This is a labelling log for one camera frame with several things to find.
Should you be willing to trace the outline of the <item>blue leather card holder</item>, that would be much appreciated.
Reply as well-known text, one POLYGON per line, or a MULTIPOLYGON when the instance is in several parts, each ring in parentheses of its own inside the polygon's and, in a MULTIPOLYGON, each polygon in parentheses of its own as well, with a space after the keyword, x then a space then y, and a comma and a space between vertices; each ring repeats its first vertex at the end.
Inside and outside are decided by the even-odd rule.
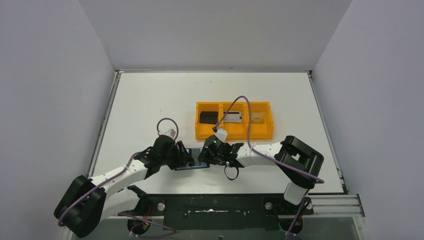
POLYGON ((184 171, 184 170, 197 170, 197 169, 207 169, 210 167, 210 164, 204 161, 199 161, 198 157, 201 153, 201 148, 188 148, 186 151, 188 155, 193 158, 193 162, 186 164, 185 166, 178 167, 175 171, 184 171))

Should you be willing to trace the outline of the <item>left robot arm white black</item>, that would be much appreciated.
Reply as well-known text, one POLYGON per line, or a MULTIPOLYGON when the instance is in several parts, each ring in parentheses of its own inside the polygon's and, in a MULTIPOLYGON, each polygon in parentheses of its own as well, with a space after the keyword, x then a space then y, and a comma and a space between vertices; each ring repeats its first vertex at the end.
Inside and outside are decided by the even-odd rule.
POLYGON ((86 237, 103 219, 132 211, 143 202, 143 191, 134 183, 151 177, 163 166, 175 170, 194 163, 182 141, 159 135, 152 146, 133 153, 124 165, 91 178, 76 177, 53 215, 58 226, 67 227, 79 238, 86 237))

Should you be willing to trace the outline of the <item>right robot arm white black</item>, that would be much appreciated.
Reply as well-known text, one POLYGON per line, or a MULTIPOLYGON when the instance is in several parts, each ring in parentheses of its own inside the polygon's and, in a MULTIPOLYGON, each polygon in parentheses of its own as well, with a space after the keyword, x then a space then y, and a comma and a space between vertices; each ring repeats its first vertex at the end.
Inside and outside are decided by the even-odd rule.
POLYGON ((257 145, 249 142, 229 144, 212 135, 205 140, 198 160, 236 169, 279 167, 289 178, 284 200, 292 205, 299 205, 309 190, 324 183, 319 177, 323 155, 293 135, 280 142, 257 145))

